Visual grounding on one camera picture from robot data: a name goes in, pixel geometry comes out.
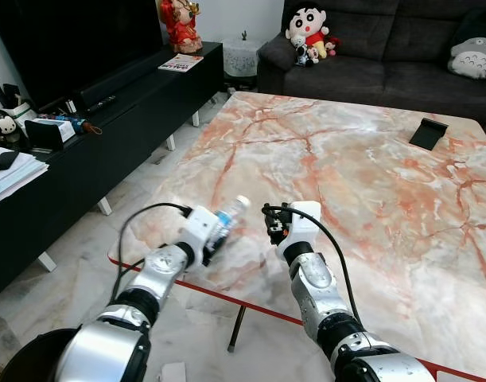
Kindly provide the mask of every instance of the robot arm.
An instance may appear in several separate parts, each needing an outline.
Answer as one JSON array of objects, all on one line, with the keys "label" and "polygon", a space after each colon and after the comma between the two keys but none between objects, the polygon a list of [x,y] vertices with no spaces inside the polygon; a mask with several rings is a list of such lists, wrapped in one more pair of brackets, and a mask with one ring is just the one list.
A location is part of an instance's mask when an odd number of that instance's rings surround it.
[{"label": "robot arm", "polygon": [[[290,207],[316,220],[321,217],[316,201],[297,201]],[[265,205],[262,211],[271,243],[278,245],[278,256],[289,264],[305,331],[330,360],[336,381],[434,382],[418,360],[367,332],[347,308],[333,273],[313,250],[319,228],[303,216],[270,209]]]},{"label": "robot arm", "polygon": [[150,353],[149,331],[163,309],[173,283],[202,251],[218,218],[197,207],[174,245],[146,257],[144,267],[115,302],[83,325],[64,351],[56,371],[58,382],[137,382],[143,380]]}]

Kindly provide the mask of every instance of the sofa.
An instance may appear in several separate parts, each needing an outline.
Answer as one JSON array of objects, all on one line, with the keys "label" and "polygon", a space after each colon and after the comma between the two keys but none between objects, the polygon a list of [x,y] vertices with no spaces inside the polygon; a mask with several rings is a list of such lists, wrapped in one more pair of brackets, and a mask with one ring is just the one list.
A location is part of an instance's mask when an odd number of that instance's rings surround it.
[{"label": "sofa", "polygon": [[317,0],[341,46],[311,68],[285,38],[299,2],[285,0],[282,31],[259,50],[260,92],[455,115],[486,133],[486,80],[447,70],[461,20],[486,0]]}]

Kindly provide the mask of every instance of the marble table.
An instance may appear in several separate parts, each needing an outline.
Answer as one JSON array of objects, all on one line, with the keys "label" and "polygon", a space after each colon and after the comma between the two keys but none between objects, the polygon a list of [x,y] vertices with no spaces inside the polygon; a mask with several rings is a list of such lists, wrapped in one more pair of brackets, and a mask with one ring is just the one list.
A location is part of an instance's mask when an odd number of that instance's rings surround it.
[{"label": "marble table", "polygon": [[[408,143],[422,118],[449,125],[433,151]],[[365,327],[400,349],[486,378],[486,136],[469,119],[238,92],[148,204],[253,203],[212,265],[183,285],[299,322],[287,266],[260,208],[315,200],[347,258]],[[173,242],[184,218],[130,225],[124,263]],[[346,298],[336,253],[322,251]],[[115,259],[115,251],[109,254]]]}]

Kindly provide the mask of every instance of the black tv cabinet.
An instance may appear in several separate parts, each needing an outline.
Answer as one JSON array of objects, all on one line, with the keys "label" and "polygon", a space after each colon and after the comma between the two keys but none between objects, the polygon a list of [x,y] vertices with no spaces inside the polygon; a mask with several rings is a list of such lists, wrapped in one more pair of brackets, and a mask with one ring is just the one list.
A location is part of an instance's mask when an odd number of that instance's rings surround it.
[{"label": "black tv cabinet", "polygon": [[222,45],[205,42],[197,55],[186,73],[155,70],[117,91],[88,118],[103,135],[37,155],[49,170],[0,204],[0,292],[223,87]]}]

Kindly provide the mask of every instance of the black cable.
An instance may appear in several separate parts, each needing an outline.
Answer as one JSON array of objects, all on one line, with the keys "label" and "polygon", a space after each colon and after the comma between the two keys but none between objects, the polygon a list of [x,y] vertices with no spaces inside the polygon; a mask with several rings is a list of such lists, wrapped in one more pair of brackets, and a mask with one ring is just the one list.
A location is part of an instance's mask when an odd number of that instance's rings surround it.
[{"label": "black cable", "polygon": [[125,271],[122,271],[122,238],[124,237],[124,232],[126,231],[127,226],[130,224],[130,222],[138,215],[145,211],[149,211],[150,209],[155,209],[156,207],[175,207],[176,209],[180,209],[185,217],[188,217],[188,215],[191,213],[192,209],[190,207],[185,207],[182,205],[175,205],[174,203],[157,203],[155,205],[148,205],[147,207],[135,212],[133,215],[128,217],[124,224],[122,225],[121,228],[121,233],[119,234],[119,245],[118,245],[118,253],[117,253],[117,260],[118,260],[118,266],[117,266],[117,278],[115,279],[114,287],[112,289],[112,295],[110,297],[109,305],[112,304],[115,301],[115,298],[117,297],[117,293],[119,292],[119,285],[121,283],[121,278],[129,271],[133,270],[136,268],[137,265],[140,263],[143,263],[144,259],[139,260],[137,263],[133,264],[131,267],[126,269]]},{"label": "black cable", "polygon": [[262,213],[266,216],[273,217],[272,212],[277,211],[277,210],[278,211],[292,212],[292,213],[298,214],[299,216],[305,217],[306,219],[308,219],[309,221],[314,223],[318,228],[320,228],[321,231],[329,238],[329,240],[331,240],[333,247],[336,249],[336,253],[340,257],[341,269],[344,272],[345,285],[347,285],[348,299],[351,303],[352,312],[354,313],[354,317],[356,317],[357,321],[359,321],[361,323],[360,315],[357,313],[356,301],[354,301],[354,295],[352,294],[351,280],[348,277],[347,264],[345,263],[344,254],[341,251],[340,246],[336,242],[335,238],[332,237],[331,233],[328,231],[328,229],[324,225],[322,225],[322,223],[320,221],[318,221],[314,217],[308,215],[307,213],[300,211],[299,209],[292,209],[291,207],[266,206],[266,207],[262,208]]}]

